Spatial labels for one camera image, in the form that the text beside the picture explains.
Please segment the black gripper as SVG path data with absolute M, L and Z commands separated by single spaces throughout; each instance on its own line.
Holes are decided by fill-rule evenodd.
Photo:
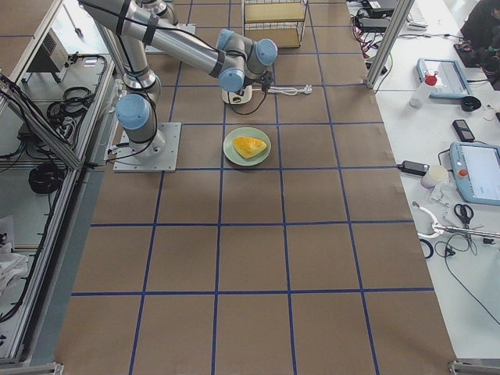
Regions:
M 251 90 L 253 84 L 258 84 L 261 91 L 267 93 L 273 83 L 273 73 L 270 70 L 264 70 L 261 73 L 253 73 L 250 70 L 244 71 L 245 78 L 243 83 L 243 92 Z

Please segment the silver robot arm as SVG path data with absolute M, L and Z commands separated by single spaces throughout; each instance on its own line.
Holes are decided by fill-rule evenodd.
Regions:
M 237 127 L 265 128 L 276 122 L 273 95 L 257 92 L 251 101 L 232 109 L 207 74 L 167 54 L 148 54 L 159 75 L 162 94 L 157 104 L 159 120 L 181 122 L 178 163 L 182 168 L 213 166 L 220 158 L 222 131 Z

